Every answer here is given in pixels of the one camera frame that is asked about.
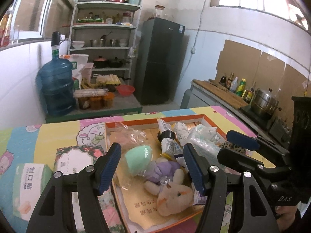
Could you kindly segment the person's right hand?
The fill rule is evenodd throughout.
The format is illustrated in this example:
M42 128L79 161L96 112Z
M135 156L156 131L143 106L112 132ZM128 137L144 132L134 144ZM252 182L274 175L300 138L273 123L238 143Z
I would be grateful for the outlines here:
M288 229L295 221L297 206L277 206L275 207L277 215L277 225L280 232Z

